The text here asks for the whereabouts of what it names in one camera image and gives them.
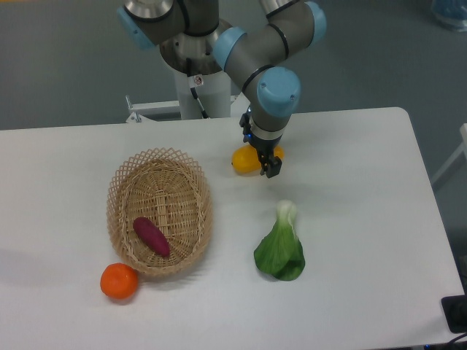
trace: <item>bok choy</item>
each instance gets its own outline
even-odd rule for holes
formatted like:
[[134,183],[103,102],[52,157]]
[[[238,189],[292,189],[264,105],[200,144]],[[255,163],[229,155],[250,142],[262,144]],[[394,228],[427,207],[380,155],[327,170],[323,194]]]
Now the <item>bok choy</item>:
[[297,206],[291,201],[280,201],[276,216],[272,231],[255,250],[256,267],[281,281],[293,281],[305,268],[303,247],[293,227]]

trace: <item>blue joint cap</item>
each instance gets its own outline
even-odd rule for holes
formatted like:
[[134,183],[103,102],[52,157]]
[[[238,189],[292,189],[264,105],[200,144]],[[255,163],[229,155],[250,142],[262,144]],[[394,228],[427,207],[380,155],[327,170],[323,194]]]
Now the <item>blue joint cap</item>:
[[245,31],[239,27],[229,28],[224,31],[217,39],[214,49],[212,51],[217,64],[225,70],[228,56],[231,54],[234,46],[239,39],[246,34]]
[[307,1],[307,4],[310,10],[313,12],[314,17],[314,35],[312,43],[315,43],[321,40],[326,34],[326,30],[328,29],[328,21],[326,20],[326,16],[324,12],[321,10],[321,7],[313,1]]
[[268,69],[260,78],[256,92],[260,105],[268,114],[286,118],[297,109],[301,84],[293,71],[274,67]]
[[133,19],[130,17],[128,13],[120,7],[117,10],[118,18],[122,23],[123,28],[128,33],[128,35],[133,39],[134,43],[138,46],[141,50],[148,50],[155,47],[153,42],[151,42],[146,34],[142,32],[142,30],[135,24]]

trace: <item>orange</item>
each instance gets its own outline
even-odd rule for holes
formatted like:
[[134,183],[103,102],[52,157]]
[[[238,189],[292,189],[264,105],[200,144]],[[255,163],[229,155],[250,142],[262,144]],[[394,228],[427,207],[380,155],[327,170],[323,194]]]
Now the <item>orange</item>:
[[120,262],[107,266],[101,276],[101,290],[109,298],[126,299],[138,287],[135,270]]
[[[284,150],[281,146],[274,149],[274,155],[283,159]],[[252,171],[260,170],[261,163],[258,160],[256,149],[250,144],[240,147],[232,154],[232,166],[237,173],[245,174]]]

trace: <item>sticker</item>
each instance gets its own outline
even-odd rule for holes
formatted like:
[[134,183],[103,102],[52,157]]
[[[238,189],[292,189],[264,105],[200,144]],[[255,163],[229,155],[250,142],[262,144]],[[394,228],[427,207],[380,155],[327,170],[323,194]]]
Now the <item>sticker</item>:
[[195,75],[190,78],[190,88],[197,88],[199,86],[203,86],[204,79],[202,75]]

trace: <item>wire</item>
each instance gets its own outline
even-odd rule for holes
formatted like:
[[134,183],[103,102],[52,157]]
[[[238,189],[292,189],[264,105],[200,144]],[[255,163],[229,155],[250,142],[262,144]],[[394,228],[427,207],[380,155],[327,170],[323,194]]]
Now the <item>wire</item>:
[[451,349],[451,348],[452,348],[452,345],[453,345],[456,341],[459,341],[460,339],[463,339],[463,338],[465,338],[465,337],[467,337],[467,333],[461,334],[461,335],[459,335],[458,337],[455,337],[455,338],[451,339],[451,340],[449,341],[449,343],[447,343],[447,344],[443,347],[442,350],[449,350],[449,349]]

